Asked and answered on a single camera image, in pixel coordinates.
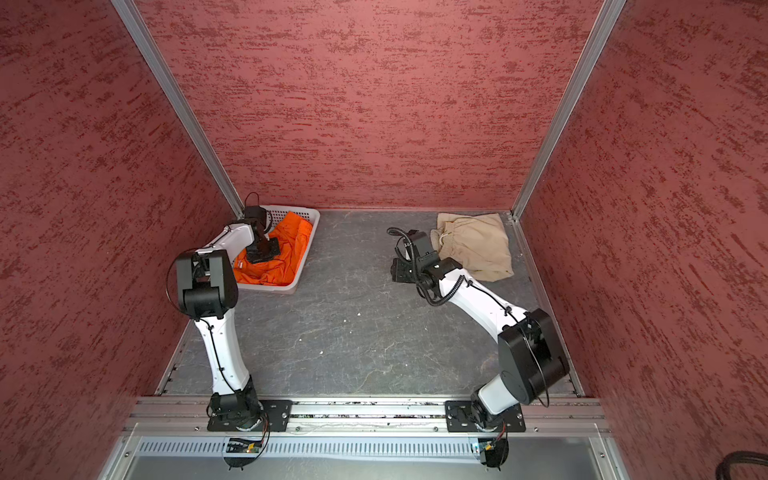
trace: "beige pants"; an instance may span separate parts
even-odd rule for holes
[[[429,239],[441,260],[457,260],[477,280],[494,282],[512,276],[509,238],[499,214],[438,214],[437,229]]]

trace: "aluminum frame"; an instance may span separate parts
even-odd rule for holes
[[[317,436],[476,436],[448,432],[444,403],[468,400],[454,396],[333,396],[283,397],[294,402],[286,432],[273,435]],[[270,397],[263,397],[267,403]],[[208,396],[148,396],[137,400],[124,434],[165,436],[231,436],[208,432]],[[611,436],[599,399],[550,398],[522,406],[526,432],[511,437]]]
[[[560,135],[563,133],[565,125],[578,103],[581,92],[584,90],[584,86],[587,84],[595,64],[598,62],[600,53],[605,47],[605,42],[608,40],[614,25],[616,25],[625,1],[605,0],[600,8],[598,17],[594,21],[589,37],[586,43],[584,43],[584,48],[581,50],[581,55],[576,62],[576,67],[571,74],[571,80],[568,81],[563,98],[560,100],[558,109],[554,113],[547,134],[541,142],[541,148],[533,160],[531,171],[528,173],[520,194],[517,200],[515,200],[515,205],[512,207],[512,216],[515,221],[521,219],[523,211],[536,188],[536,184],[539,178],[541,178],[541,174],[544,173],[549,158],[552,156],[554,147],[557,145]]]
[[[165,96],[168,97],[168,101],[176,111],[176,115],[181,120],[182,125],[187,129],[187,133],[197,151],[200,152],[203,161],[208,166],[208,170],[210,170],[210,174],[214,177],[221,193],[229,202],[237,218],[242,218],[243,201],[240,199],[240,195],[237,194],[237,190],[235,190],[229,175],[224,170],[213,145],[208,141],[208,137],[206,137],[203,127],[200,125],[197,117],[195,117],[187,98],[181,92],[174,74],[171,73],[168,64],[160,53],[160,49],[154,42],[152,34],[144,23],[136,4],[134,4],[133,0],[111,1],[125,24],[125,28],[128,29],[128,33],[134,39],[141,55],[144,57],[147,65],[149,65],[150,70],[152,70],[157,83],[160,84],[163,92],[165,92]]]
[[[173,375],[176,366],[181,363],[181,357],[184,356],[184,351],[187,349],[187,342],[192,336],[194,330],[192,325],[193,322],[190,319],[184,327],[184,331],[181,333],[181,338],[179,338],[179,343],[176,345],[174,354],[170,356],[170,360],[168,360],[168,365],[165,367],[165,372],[163,372],[163,376],[157,384],[157,388],[154,390],[155,395],[163,395],[166,391],[165,387],[168,385],[168,382],[173,381],[171,376]]]

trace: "red wall panel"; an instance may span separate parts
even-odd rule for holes
[[[93,478],[231,209],[109,2],[0,12],[0,478]]]
[[[524,214],[634,480],[768,452],[766,18],[630,0]]]
[[[138,0],[241,194],[509,208],[601,0]]]

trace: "black cable bundle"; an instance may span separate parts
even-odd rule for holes
[[[731,480],[730,467],[734,463],[749,463],[751,465],[761,465],[768,467],[768,455],[758,452],[748,452],[746,450],[738,450],[725,455],[723,461],[715,468],[716,480]]]

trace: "vent grille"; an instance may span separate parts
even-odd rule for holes
[[[271,208],[267,208],[267,210],[270,212],[270,216],[272,217],[271,223],[270,219],[267,219],[267,223],[270,224],[270,230],[277,225],[283,218],[286,217],[289,210],[272,210]],[[310,218],[310,215],[307,212],[294,212],[299,217],[302,217],[304,220],[312,223],[312,219]]]
[[[226,438],[143,437],[136,456],[221,457]],[[451,458],[475,460],[477,439],[272,437],[264,457]],[[252,456],[255,454],[227,454]]]

